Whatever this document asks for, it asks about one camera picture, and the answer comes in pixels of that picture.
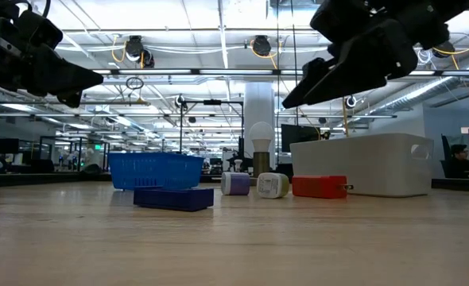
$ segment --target navy blue box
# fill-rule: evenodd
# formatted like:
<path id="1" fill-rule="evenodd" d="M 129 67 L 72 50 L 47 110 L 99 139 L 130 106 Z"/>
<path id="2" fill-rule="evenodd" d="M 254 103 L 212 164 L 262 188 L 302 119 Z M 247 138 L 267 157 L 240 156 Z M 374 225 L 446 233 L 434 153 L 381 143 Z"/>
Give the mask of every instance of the navy blue box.
<path id="1" fill-rule="evenodd" d="M 200 211 L 213 206 L 213 189 L 136 188 L 134 205 L 173 211 Z"/>

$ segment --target red box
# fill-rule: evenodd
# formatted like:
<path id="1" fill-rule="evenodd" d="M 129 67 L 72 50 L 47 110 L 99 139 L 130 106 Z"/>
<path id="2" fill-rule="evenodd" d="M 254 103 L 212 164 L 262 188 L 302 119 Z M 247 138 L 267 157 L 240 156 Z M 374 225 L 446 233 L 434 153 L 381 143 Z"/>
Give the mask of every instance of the red box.
<path id="1" fill-rule="evenodd" d="M 347 197 L 345 176 L 294 176 L 293 195 L 320 199 Z"/>

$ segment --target lamp base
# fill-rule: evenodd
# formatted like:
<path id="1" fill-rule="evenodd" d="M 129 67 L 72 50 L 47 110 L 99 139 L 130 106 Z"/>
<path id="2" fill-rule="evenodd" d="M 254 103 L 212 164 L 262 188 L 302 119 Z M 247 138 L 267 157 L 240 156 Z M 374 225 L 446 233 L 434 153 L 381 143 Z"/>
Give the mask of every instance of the lamp base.
<path id="1" fill-rule="evenodd" d="M 269 152 L 254 152 L 254 178 L 269 172 Z"/>

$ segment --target blue basket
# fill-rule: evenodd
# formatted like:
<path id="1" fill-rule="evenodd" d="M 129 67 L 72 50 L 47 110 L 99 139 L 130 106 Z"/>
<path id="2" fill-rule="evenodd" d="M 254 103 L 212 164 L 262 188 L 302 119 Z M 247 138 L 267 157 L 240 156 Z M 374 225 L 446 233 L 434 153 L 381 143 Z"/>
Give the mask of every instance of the blue basket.
<path id="1" fill-rule="evenodd" d="M 114 188 L 179 190 L 200 183 L 203 158 L 172 153 L 110 153 L 109 165 Z"/>

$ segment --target wooden table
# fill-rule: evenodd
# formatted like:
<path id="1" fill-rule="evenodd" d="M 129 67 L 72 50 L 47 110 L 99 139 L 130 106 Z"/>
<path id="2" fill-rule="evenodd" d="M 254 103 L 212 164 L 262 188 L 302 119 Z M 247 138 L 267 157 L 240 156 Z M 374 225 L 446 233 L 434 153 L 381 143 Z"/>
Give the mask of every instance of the wooden table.
<path id="1" fill-rule="evenodd" d="M 0 188 L 0 285 L 469 285 L 468 192 L 217 191 L 196 213 L 132 195 L 101 182 Z"/>

